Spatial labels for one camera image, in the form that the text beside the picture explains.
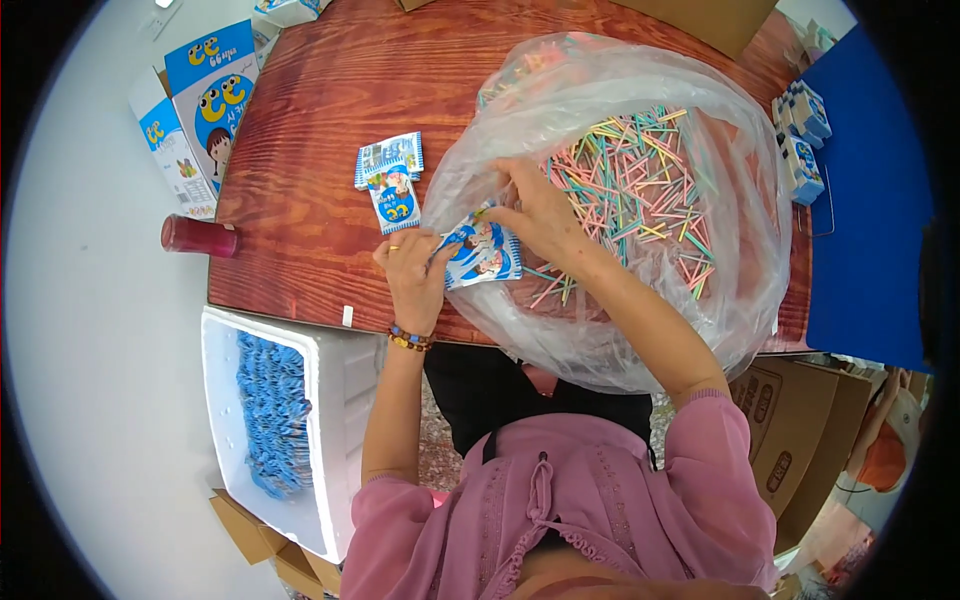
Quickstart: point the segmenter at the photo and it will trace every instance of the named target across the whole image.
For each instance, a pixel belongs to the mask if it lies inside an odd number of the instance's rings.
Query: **pink blouse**
[[[390,475],[356,494],[345,600],[504,598],[548,528],[637,578],[772,587],[777,524],[756,491],[747,421],[723,393],[699,392],[677,414],[660,471],[636,434],[587,415],[506,425],[484,465],[486,439],[439,508]]]

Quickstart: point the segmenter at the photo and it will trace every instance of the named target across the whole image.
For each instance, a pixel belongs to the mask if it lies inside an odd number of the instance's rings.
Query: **beaded bracelet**
[[[397,326],[396,323],[390,326],[388,337],[391,342],[394,342],[401,348],[409,348],[417,352],[426,352],[433,347],[434,338],[432,335],[408,333]]]

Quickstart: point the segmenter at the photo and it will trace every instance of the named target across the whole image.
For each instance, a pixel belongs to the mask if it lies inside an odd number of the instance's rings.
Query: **woman's left hand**
[[[444,271],[460,244],[441,249],[430,259],[440,236],[429,229],[402,229],[373,252],[373,260],[387,272],[394,298],[396,326],[414,335],[433,335],[444,307]]]

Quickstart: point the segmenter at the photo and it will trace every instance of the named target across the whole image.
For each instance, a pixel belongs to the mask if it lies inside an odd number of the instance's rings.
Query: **stack of packets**
[[[423,171],[423,142],[420,132],[404,133],[364,146],[357,151],[357,166],[353,172],[353,187],[365,189],[367,187],[366,173],[379,169],[387,164],[394,164],[402,159],[410,173],[410,179],[420,180]]]
[[[437,250],[451,244],[463,244],[446,263],[444,284],[456,290],[481,281],[520,279],[520,241],[509,229],[497,223],[477,221],[476,215],[494,206],[487,200],[471,212],[450,233],[443,236]]]
[[[253,14],[278,27],[293,27],[317,20],[333,0],[257,0]]]
[[[810,206],[824,191],[813,148],[823,148],[824,139],[833,134],[824,99],[798,80],[782,96],[774,98],[771,112],[792,200]]]
[[[420,180],[422,171],[420,132],[397,135],[357,152],[353,186],[370,191],[381,233],[420,224],[420,204],[413,181]]]

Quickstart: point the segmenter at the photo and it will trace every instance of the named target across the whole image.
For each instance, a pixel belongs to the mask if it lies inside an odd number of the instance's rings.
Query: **clear plastic bag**
[[[786,292],[791,204],[766,114],[698,60],[581,33],[519,44],[481,88],[477,115],[438,166],[422,222],[447,231],[486,199],[501,197],[505,190],[489,167],[494,158],[540,162],[612,115],[657,105],[688,111],[682,138],[709,216],[716,271],[709,292],[695,300],[677,275],[675,246],[634,245],[627,268],[684,315],[735,377],[769,337]],[[523,257],[536,264],[529,251]],[[447,297],[499,345],[561,379],[609,394],[662,390],[582,290],[573,290],[566,306],[528,308],[536,279],[526,274]]]

